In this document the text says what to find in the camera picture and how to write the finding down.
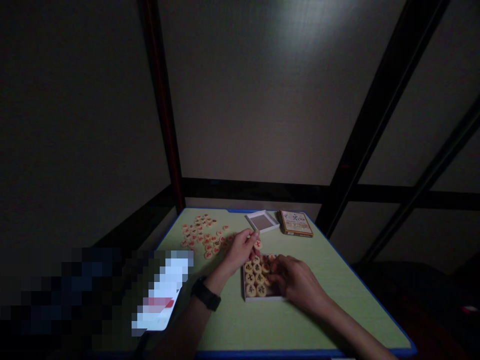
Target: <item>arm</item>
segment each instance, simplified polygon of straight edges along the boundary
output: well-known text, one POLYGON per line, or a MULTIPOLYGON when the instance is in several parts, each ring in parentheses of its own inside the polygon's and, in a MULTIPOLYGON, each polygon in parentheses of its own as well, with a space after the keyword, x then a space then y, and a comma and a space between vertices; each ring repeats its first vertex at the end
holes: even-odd
POLYGON ((340 308, 320 286, 310 268, 292 256, 279 255, 272 266, 272 282, 292 303, 342 335, 361 359, 397 359, 358 322, 340 308))
MULTIPOLYGON (((212 293, 220 296, 227 280, 249 258, 255 256, 253 246, 258 238, 259 234, 251 229, 239 232, 225 258, 203 284, 212 293)), ((212 311, 208 310, 203 302, 196 296, 192 296, 178 319, 167 330, 160 343, 150 352, 148 360, 193 359, 211 314, 212 311)))

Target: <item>wrist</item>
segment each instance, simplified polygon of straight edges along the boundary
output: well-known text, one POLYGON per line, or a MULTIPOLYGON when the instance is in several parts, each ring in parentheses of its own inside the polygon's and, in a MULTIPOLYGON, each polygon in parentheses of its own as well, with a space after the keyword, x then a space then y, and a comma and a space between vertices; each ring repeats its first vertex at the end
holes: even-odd
POLYGON ((230 273, 228 268, 225 267, 223 263, 220 263, 220 265, 209 276, 207 276, 203 284, 212 293, 220 296, 220 293, 222 292, 222 289, 229 278, 230 273))
POLYGON ((318 298, 313 306, 312 313, 320 320, 328 322, 329 318, 338 313, 340 307, 331 298, 318 298))

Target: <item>table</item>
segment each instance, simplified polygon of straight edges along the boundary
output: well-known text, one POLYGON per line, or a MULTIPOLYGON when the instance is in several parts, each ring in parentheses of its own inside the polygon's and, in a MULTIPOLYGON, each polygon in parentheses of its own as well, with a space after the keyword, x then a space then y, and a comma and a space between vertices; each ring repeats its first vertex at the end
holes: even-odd
MULTIPOLYGON (((180 246, 183 224, 193 224, 195 217, 209 214, 218 225, 207 229, 215 233, 223 225, 239 232, 250 228, 245 218, 253 211, 186 208, 178 216, 158 246, 158 250, 185 250, 180 246)), ((303 260, 317 277, 327 294, 357 322, 367 329, 393 354, 415 355, 417 349, 400 326, 363 284, 322 232, 309 218, 312 238, 284 235, 280 229, 262 233, 262 253, 291 255, 303 260)), ((192 275, 183 285, 173 318, 189 301, 195 280, 209 274, 222 255, 206 260, 201 244, 196 245, 192 275)), ((198 358, 320 358, 342 357, 338 345, 342 341, 330 330, 311 321, 289 302, 246 303, 242 298, 241 275, 238 270, 221 293, 221 304, 212 314, 198 347, 198 358)))

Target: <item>black wristwatch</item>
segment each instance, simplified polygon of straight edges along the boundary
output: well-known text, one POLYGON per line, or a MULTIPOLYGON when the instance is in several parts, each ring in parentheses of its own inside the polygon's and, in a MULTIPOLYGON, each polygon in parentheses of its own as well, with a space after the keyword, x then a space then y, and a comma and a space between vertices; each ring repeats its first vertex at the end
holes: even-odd
POLYGON ((215 311, 219 307, 222 299, 220 296, 215 295, 213 292, 207 289, 207 287, 204 285, 206 278, 206 276, 201 276, 198 278, 191 288, 190 296, 195 295, 202 303, 205 304, 207 309, 215 311))

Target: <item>left hand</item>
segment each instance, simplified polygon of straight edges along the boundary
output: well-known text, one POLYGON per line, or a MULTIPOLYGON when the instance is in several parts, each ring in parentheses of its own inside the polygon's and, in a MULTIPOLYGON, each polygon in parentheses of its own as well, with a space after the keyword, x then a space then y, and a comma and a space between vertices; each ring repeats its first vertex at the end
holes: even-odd
POLYGON ((248 260, 253 259, 255 255, 260 256, 260 251, 254 249, 254 243, 258 239, 259 233, 249 228, 235 236, 222 261, 222 265, 225 265, 225 268, 229 271, 229 276, 232 276, 238 268, 248 260))

